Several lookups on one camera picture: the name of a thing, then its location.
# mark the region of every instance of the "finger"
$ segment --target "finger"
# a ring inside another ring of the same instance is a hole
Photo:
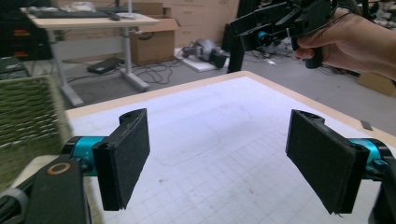
[[[314,57],[314,51],[312,49],[297,49],[294,51],[294,55],[299,59],[311,59]]]
[[[297,40],[301,48],[313,49],[325,45],[336,43],[340,40],[341,34],[337,29],[326,28],[319,30],[312,35],[305,35]]]
[[[344,68],[347,70],[360,70],[361,62],[355,57],[351,57],[339,48],[323,48],[323,63],[327,65]]]

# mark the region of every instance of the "floor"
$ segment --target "floor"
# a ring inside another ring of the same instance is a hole
[[[96,104],[140,92],[125,81],[119,70],[104,76],[86,71],[89,63],[65,63],[70,85],[87,105]],[[56,72],[51,61],[25,63],[35,75]],[[247,52],[242,70],[253,72],[293,91],[297,91],[324,105],[341,111],[355,119],[365,120],[372,126],[396,135],[396,98],[367,89],[351,75],[334,73],[329,67],[309,70],[304,63],[290,56],[271,55],[270,59]],[[226,68],[195,72],[181,61],[134,66],[133,72],[149,83],[149,91],[175,86],[227,73]],[[65,100],[66,108],[72,108]]]

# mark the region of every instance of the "table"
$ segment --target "table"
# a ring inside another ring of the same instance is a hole
[[[363,180],[351,215],[329,215],[285,153],[290,111],[347,138],[396,137],[242,71],[67,111],[75,135],[107,135],[148,109],[151,152],[126,210],[104,212],[86,182],[94,223],[367,223],[379,183]]]
[[[135,76],[132,72],[131,49],[129,28],[143,25],[153,25],[157,20],[147,16],[138,17],[136,20],[111,21],[107,18],[94,19],[39,19],[27,14],[32,22],[39,28],[47,31],[53,59],[58,68],[61,90],[73,106],[82,106],[84,102],[70,87],[62,66],[62,60],[77,57],[87,57],[100,54],[124,52],[124,76],[140,91],[146,91],[149,85]],[[122,36],[96,38],[74,41],[58,41],[55,32],[58,30],[94,29],[94,28],[122,28]]]

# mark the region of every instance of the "desk leg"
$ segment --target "desk leg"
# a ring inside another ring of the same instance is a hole
[[[64,73],[64,67],[59,59],[58,50],[56,48],[56,37],[53,33],[54,31],[47,31],[49,36],[50,49],[52,52],[53,61],[55,61],[56,67],[58,69],[58,77],[61,82],[61,90],[64,95],[69,99],[73,106],[82,106],[84,102],[79,98],[76,92],[70,87],[66,80],[66,74]]]
[[[146,91],[149,88],[149,84],[144,82],[142,79],[137,77],[132,73],[132,63],[131,63],[131,47],[129,40],[128,27],[122,27],[122,40],[124,46],[124,59],[125,59],[125,71],[123,71],[124,76],[134,84],[139,90]]]

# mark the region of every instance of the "white desk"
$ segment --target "white desk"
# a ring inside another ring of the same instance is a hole
[[[108,53],[124,52],[125,71],[124,76],[136,87],[145,91],[149,85],[135,76],[131,72],[131,50],[129,40],[129,27],[153,25],[157,20],[150,17],[142,16],[136,20],[111,21],[107,18],[97,19],[38,19],[28,15],[32,22],[39,28],[46,29],[52,55],[58,68],[58,75],[61,82],[61,90],[70,100],[73,106],[81,106],[84,102],[76,92],[67,83],[66,75],[62,67],[62,60],[77,57],[87,57],[92,55],[101,55]],[[122,28],[122,36],[110,38],[97,38],[74,41],[57,41],[55,31],[57,30],[74,30],[74,29],[94,29],[94,28]]]
[[[367,223],[379,183],[362,181],[352,215],[329,215],[285,153],[290,111],[326,119],[344,137],[396,137],[249,72],[67,111],[76,135],[108,135],[119,115],[148,109],[151,152],[128,207],[103,212],[87,187],[94,223]]]

